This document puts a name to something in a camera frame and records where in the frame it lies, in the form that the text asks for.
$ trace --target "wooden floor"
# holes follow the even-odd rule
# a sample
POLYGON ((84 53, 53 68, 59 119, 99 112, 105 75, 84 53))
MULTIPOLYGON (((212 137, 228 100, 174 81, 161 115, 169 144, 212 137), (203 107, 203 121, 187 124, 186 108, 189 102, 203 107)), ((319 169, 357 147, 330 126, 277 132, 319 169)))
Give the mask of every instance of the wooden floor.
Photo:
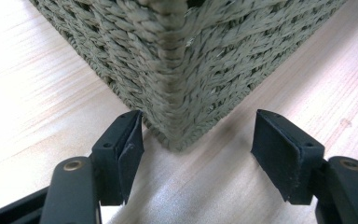
MULTIPOLYGON (((112 223, 315 223, 284 203, 250 153, 255 111, 280 113, 358 160, 358 0, 348 2, 185 153, 144 128, 128 205, 112 223)), ((88 155, 128 111, 27 0, 0 1, 0 207, 49 184, 60 161, 88 155)))

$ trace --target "clamp jaw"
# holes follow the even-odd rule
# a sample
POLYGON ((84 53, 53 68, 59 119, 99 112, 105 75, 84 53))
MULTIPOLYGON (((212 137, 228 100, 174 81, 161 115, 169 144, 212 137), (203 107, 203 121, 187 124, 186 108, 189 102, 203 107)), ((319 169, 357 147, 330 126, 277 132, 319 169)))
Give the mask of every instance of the clamp jaw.
POLYGON ((283 116, 258 110, 252 153, 291 204, 318 198, 318 223, 358 223, 358 161, 323 159, 324 146, 283 116))
POLYGON ((142 113, 119 116, 87 157, 62 161, 50 186, 0 209, 0 223, 101 223, 101 205, 127 203, 144 153, 142 113))

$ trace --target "woven seagrass texture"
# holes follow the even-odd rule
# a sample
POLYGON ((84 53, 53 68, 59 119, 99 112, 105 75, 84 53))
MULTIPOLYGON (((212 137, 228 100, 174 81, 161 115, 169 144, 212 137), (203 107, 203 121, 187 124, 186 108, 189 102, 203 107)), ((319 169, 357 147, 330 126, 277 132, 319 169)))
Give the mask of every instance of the woven seagrass texture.
POLYGON ((31 0, 168 148, 188 147, 344 0, 31 0))

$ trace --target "gray-green wicker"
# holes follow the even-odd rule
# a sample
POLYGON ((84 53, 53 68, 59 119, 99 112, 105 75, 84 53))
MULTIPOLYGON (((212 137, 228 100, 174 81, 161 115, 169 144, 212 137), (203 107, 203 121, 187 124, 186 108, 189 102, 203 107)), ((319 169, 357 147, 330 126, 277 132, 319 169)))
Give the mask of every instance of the gray-green wicker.
POLYGON ((168 148, 188 147, 345 0, 31 0, 168 148))

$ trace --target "wood grain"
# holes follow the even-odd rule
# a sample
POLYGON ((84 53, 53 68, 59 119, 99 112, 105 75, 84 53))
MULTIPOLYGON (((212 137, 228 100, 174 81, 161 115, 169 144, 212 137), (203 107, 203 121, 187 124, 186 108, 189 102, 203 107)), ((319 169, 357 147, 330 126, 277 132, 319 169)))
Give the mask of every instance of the wood grain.
MULTIPOLYGON (((358 0, 184 153, 144 128, 129 204, 112 223, 315 223, 314 205, 284 203, 250 153, 255 111, 280 113, 358 160, 358 0)), ((26 0, 0 1, 0 207, 48 185, 57 163, 88 155, 128 111, 26 0)))

